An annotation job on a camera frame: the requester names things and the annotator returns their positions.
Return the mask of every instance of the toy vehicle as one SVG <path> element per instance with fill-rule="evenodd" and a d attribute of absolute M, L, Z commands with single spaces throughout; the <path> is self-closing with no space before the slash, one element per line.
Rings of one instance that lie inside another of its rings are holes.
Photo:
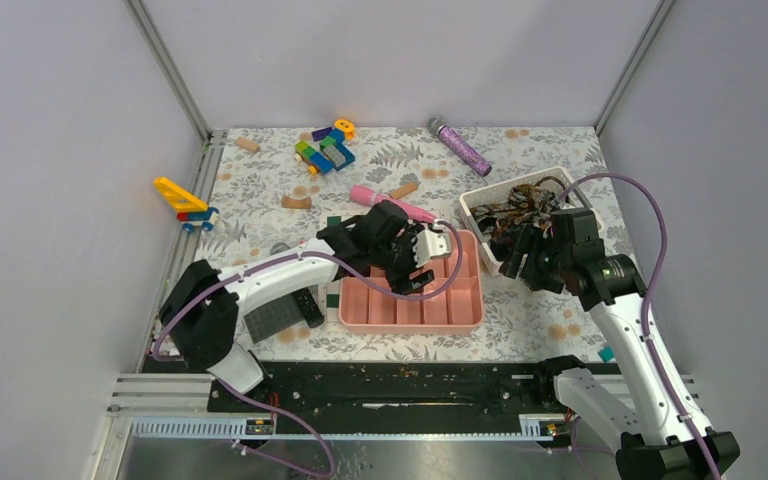
<path fill-rule="evenodd" d="M 176 217 L 179 222 L 184 222 L 181 227 L 187 233 L 195 231 L 196 227 L 201 227 L 205 232 L 209 232 L 219 221 L 219 209 L 208 207 L 203 212 L 181 212 Z"/>

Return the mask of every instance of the pink tray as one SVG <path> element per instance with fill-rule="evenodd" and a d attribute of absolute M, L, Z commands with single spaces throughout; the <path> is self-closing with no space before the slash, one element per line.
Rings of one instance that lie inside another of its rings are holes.
<path fill-rule="evenodd" d="M 469 230 L 458 230 L 466 252 L 458 278 L 449 290 L 430 300 L 408 302 L 377 292 L 357 278 L 346 278 L 340 287 L 340 321 L 353 333 L 468 334 L 484 320 L 484 298 L 478 270 L 478 241 Z M 425 287 L 433 292 L 455 269 L 458 252 L 432 260 L 435 280 Z M 370 280 L 389 289 L 384 272 L 372 269 Z"/>

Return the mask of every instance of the white wall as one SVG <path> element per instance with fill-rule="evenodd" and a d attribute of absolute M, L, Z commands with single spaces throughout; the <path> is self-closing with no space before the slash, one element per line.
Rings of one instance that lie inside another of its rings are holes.
<path fill-rule="evenodd" d="M 590 125 L 657 0 L 146 0 L 214 128 Z"/>
<path fill-rule="evenodd" d="M 655 308 L 706 413 L 741 445 L 729 479 L 768 478 L 768 2 L 679 2 L 602 141 L 664 208 Z M 654 217 L 619 194 L 651 272 Z"/>
<path fill-rule="evenodd" d="M 0 480 L 81 475 L 198 144 L 124 2 L 0 2 Z"/>

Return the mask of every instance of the floral tablecloth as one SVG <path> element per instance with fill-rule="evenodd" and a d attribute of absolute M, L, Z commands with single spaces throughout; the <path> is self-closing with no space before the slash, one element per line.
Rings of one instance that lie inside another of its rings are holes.
<path fill-rule="evenodd" d="M 213 231 L 201 234 L 196 259 L 205 258 L 215 267 L 240 265 L 268 256 L 277 243 L 309 239 L 328 212 L 358 208 L 348 195 L 355 184 L 388 192 L 415 181 L 419 190 L 405 201 L 454 214 L 461 193 L 531 171 L 561 165 L 578 178 L 606 170 L 591 127 L 457 129 L 493 165 L 485 178 L 425 128 L 358 128 L 357 137 L 346 144 L 356 162 L 341 172 L 311 176 L 293 159 L 295 143 L 310 141 L 311 130 L 229 132 L 210 199 L 222 219 Z M 237 148 L 233 141 L 238 136 L 258 142 L 260 151 Z M 610 182 L 593 181 L 582 190 L 606 224 L 609 253 L 631 254 Z M 310 196 L 313 208 L 282 208 L 282 195 Z M 302 322 L 252 346 L 240 319 L 237 341 L 262 360 L 513 362 L 575 354 L 598 361 L 596 353 L 605 340 L 575 298 L 532 293 L 518 280 L 482 275 L 484 323 L 467 336 L 356 335 L 330 318 L 319 328 L 311 330 Z"/>

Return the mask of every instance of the white basket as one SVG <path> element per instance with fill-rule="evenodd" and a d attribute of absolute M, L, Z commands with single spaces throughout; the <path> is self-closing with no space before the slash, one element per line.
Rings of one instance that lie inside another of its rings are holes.
<path fill-rule="evenodd" d="M 472 190 L 461 195 L 459 212 L 461 220 L 463 220 L 464 225 L 466 225 L 466 227 L 472 231 L 472 233 L 474 233 L 475 236 L 479 239 L 480 245 L 478 246 L 478 255 L 481 257 L 481 261 L 484 262 L 484 265 L 487 266 L 487 270 L 490 272 L 490 275 L 499 275 L 499 268 L 502 266 L 502 262 L 496 260 L 496 257 L 493 256 L 493 253 L 490 251 L 490 245 L 487 244 L 487 238 L 478 229 L 478 223 L 476 223 L 475 219 L 472 218 L 472 214 L 470 213 L 469 209 L 479 205 L 506 202 L 508 200 L 508 196 L 511 193 L 511 188 L 523 183 L 534 184 L 540 179 L 548 176 L 556 177 L 563 181 L 566 185 L 570 185 L 573 182 L 573 178 L 570 176 L 566 168 L 551 167 L 545 170 L 540 170 L 539 172 L 523 175 L 522 177 L 496 183 L 484 188 L 479 188 L 477 190 Z M 556 194 L 559 194 L 562 191 L 561 186 L 558 185 L 557 182 L 551 181 L 542 183 L 540 188 L 550 190 Z M 579 189 L 575 189 L 573 191 L 573 193 L 570 195 L 570 201 L 572 203 L 565 203 L 564 208 L 593 208 L 584 194 L 579 191 Z M 602 218 L 599 216 L 598 212 L 594 211 L 593 213 L 596 215 L 596 222 L 599 224 L 599 231 L 601 232 L 605 229 L 605 224 L 602 222 Z"/>

